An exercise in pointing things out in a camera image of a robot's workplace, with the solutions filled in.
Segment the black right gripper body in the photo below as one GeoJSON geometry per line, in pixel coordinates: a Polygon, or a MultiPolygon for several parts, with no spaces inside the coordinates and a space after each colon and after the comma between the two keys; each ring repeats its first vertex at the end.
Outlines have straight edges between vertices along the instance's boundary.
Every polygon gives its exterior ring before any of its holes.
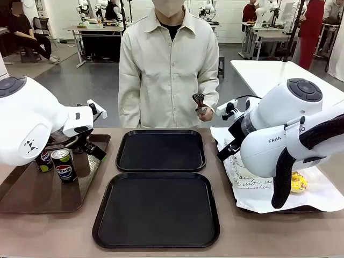
{"type": "Polygon", "coordinates": [[[243,131],[241,128],[242,120],[243,118],[236,119],[228,129],[228,131],[234,138],[230,143],[234,147],[240,147],[243,142],[243,131]]]}

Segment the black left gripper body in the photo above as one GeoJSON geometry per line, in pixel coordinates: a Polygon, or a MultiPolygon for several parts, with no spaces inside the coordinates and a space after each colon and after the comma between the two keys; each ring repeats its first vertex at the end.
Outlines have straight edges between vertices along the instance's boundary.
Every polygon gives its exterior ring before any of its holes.
{"type": "Polygon", "coordinates": [[[67,148],[91,155],[91,152],[94,150],[94,144],[88,137],[92,132],[93,129],[89,129],[75,136],[68,137],[62,133],[62,129],[57,130],[49,136],[48,151],[67,148]]]}

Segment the person's left hand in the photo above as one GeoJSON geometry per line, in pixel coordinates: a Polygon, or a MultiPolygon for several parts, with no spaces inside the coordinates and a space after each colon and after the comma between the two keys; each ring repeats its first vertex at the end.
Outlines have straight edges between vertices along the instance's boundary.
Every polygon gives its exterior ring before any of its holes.
{"type": "Polygon", "coordinates": [[[201,121],[203,121],[203,122],[211,121],[212,118],[213,118],[213,111],[212,111],[212,109],[210,107],[205,106],[205,107],[202,107],[202,110],[204,112],[202,112],[202,113],[200,113],[198,115],[199,119],[201,121]]]}

